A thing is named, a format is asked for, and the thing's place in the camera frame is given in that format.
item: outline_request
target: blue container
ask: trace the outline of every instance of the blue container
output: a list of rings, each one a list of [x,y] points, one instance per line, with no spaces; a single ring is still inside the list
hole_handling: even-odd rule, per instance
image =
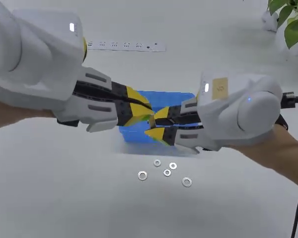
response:
[[[177,92],[151,92],[138,91],[146,97],[151,103],[152,110],[156,113],[162,108],[181,105],[183,101],[194,98],[192,93],[177,93]],[[122,133],[126,142],[132,143],[157,143],[151,137],[145,134],[145,130],[150,128],[147,121],[142,121],[132,126],[120,126],[119,131]]]

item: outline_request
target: sticker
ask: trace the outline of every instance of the sticker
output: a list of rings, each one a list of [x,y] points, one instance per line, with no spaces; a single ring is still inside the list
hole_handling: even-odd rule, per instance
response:
[[[228,78],[215,78],[212,81],[212,100],[228,97]]]

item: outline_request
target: human arm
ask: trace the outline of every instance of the human arm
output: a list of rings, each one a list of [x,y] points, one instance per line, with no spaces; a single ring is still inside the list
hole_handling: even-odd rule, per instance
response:
[[[298,185],[298,141],[281,125],[274,126],[274,136],[270,140],[232,148]]]
[[[25,108],[11,107],[0,102],[0,128],[17,123],[27,118],[53,118],[54,115],[49,110],[31,110]]]

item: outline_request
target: flat washer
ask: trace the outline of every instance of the flat washer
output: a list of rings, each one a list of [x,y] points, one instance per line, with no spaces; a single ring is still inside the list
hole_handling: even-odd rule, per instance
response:
[[[177,164],[174,163],[174,162],[172,162],[172,163],[169,164],[169,168],[172,169],[172,170],[177,169],[177,167],[178,167]]]
[[[144,181],[148,178],[148,173],[146,171],[139,171],[138,178],[139,180]]]
[[[156,167],[159,167],[161,165],[161,161],[160,160],[154,160],[153,165]]]
[[[169,177],[171,175],[171,170],[164,170],[163,175]]]
[[[190,178],[188,178],[188,177],[183,178],[182,185],[185,186],[185,187],[191,187],[192,180]]]

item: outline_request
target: robot finger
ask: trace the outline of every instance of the robot finger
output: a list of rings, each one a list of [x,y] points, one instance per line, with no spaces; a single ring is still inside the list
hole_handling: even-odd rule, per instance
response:
[[[145,131],[145,134],[154,140],[169,146],[175,146],[179,150],[198,154],[197,147],[204,150],[219,150],[220,147],[215,144],[205,133],[202,125],[199,126],[170,126],[156,127]]]

